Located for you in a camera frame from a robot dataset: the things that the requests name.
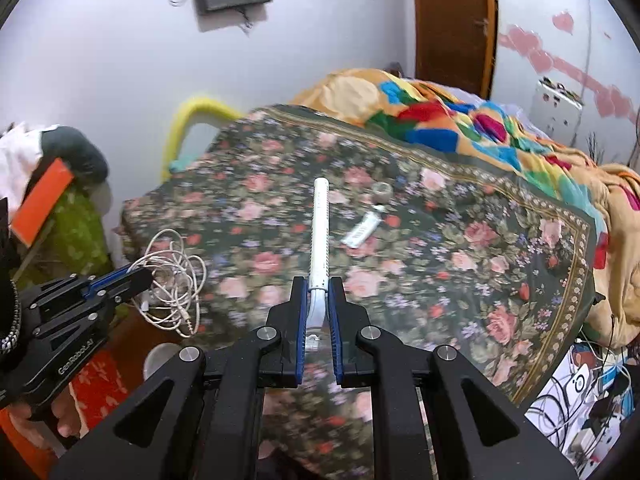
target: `metal screw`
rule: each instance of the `metal screw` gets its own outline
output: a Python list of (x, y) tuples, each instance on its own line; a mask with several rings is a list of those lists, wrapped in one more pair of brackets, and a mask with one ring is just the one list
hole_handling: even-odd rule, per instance
[(438, 348), (438, 357), (443, 361), (453, 361), (457, 355), (458, 352), (453, 346), (443, 345)]
[(377, 326), (366, 326), (360, 330), (360, 335), (364, 339), (378, 339), (380, 337), (380, 329)]
[(182, 350), (180, 350), (180, 353), (178, 355), (180, 356), (180, 359), (187, 363), (190, 363), (198, 358), (198, 356), (200, 355), (200, 350), (198, 350), (195, 346), (187, 346), (187, 348), (183, 348)]
[(256, 332), (255, 335), (257, 335), (258, 338), (264, 341), (270, 341), (271, 339), (276, 337), (277, 333), (278, 331), (274, 329), (273, 326), (263, 326), (258, 329), (258, 332)]

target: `black gripper frame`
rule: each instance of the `black gripper frame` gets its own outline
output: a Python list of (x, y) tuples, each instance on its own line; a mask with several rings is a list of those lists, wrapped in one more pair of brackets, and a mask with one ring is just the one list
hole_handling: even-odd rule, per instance
[(65, 449), (78, 439), (62, 437), (51, 403), (108, 339), (115, 307), (147, 290), (148, 269), (116, 270), (96, 280), (72, 274), (20, 294), (18, 347), (2, 361), (0, 408), (16, 400), (31, 407)]
[(340, 278), (329, 284), (335, 375), (342, 387), (371, 387), (376, 480), (431, 480), (416, 388), (440, 480), (570, 480), (571, 463), (460, 352), (407, 346), (370, 326), (348, 303)]
[(246, 480), (265, 387), (302, 380), (307, 284), (232, 346), (188, 347), (65, 453), (51, 480)]

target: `orange tag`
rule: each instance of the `orange tag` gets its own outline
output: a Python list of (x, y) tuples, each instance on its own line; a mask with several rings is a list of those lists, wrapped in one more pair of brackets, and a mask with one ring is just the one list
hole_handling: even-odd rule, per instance
[(73, 174), (60, 158), (47, 168), (11, 222), (11, 231), (23, 244), (31, 247), (53, 206), (73, 180)]

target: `wooden door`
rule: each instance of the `wooden door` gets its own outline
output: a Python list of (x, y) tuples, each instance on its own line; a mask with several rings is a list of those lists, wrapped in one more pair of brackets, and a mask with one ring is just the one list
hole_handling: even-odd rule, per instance
[(419, 79), (488, 98), (497, 27), (497, 0), (415, 0)]

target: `red floral cloth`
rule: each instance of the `red floral cloth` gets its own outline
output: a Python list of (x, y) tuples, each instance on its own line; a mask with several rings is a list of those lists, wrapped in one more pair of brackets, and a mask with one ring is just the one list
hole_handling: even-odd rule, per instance
[(129, 395), (116, 363), (107, 350), (100, 350), (71, 384), (89, 430)]

